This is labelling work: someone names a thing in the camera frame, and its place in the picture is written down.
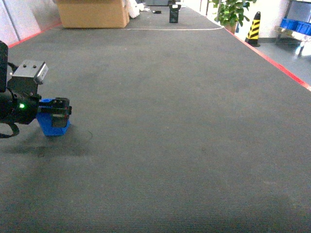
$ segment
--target yellow and black striped cone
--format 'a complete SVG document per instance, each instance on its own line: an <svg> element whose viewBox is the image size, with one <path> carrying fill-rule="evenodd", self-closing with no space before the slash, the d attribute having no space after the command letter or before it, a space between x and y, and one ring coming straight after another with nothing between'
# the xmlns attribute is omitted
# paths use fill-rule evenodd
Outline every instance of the yellow and black striped cone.
<svg viewBox="0 0 311 233"><path fill-rule="evenodd" d="M247 37L245 39L245 42L250 44L253 47L259 47L260 44L258 44L258 38L259 38L259 24L260 24L260 12L257 12L252 26L249 30L249 33L247 34Z"/></svg>

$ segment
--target blue block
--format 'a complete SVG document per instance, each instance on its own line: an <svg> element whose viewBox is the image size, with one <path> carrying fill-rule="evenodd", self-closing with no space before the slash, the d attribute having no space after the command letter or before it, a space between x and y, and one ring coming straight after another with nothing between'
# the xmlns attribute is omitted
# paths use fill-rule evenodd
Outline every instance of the blue block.
<svg viewBox="0 0 311 233"><path fill-rule="evenodd" d="M41 102L50 102L51 100L52 99L43 99ZM38 113L36 119L45 136L63 136L70 125L70 121L68 120L67 126L64 128L52 127L52 116L49 113Z"/></svg>
<svg viewBox="0 0 311 233"><path fill-rule="evenodd" d="M299 22L298 27L297 27L297 32L305 34L305 35L310 35L311 24L305 23L305 22Z"/></svg>
<svg viewBox="0 0 311 233"><path fill-rule="evenodd" d="M284 18L281 23L281 27L289 30L296 31L298 26L298 21L289 18Z"/></svg>

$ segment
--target white line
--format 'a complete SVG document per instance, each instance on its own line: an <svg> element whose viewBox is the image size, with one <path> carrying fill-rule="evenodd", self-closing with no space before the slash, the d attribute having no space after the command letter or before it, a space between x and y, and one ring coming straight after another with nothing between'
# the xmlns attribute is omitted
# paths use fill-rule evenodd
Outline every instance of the white line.
<svg viewBox="0 0 311 233"><path fill-rule="evenodd" d="M156 29L156 28L123 28L122 30L144 30L144 31L212 31L212 30L218 30L221 28L208 28L208 29Z"/></svg>

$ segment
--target gray floor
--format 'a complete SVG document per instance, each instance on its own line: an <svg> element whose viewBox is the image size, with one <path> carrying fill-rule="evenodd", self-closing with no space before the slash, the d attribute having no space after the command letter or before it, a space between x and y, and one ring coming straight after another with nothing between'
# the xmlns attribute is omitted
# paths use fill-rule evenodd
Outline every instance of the gray floor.
<svg viewBox="0 0 311 233"><path fill-rule="evenodd" d="M217 27L168 19L127 28ZM311 230L310 92L225 29L58 27L10 50L26 58L72 125L0 141L1 232Z"/></svg>
<svg viewBox="0 0 311 233"><path fill-rule="evenodd" d="M298 56L300 45L297 43L261 43L256 48L269 56L301 80L311 85L311 50L309 46L303 50L303 55Z"/></svg>

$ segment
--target plant pot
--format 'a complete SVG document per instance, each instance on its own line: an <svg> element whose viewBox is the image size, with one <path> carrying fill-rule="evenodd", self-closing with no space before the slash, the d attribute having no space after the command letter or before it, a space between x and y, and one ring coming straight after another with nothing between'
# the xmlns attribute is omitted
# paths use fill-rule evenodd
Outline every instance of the plant pot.
<svg viewBox="0 0 311 233"><path fill-rule="evenodd" d="M228 24L228 25L225 25L225 28L229 31L229 32L231 32L231 33L235 33L235 30L237 29L237 24L238 24L238 22L235 22L235 25L233 25L232 27L230 26L230 24Z"/></svg>

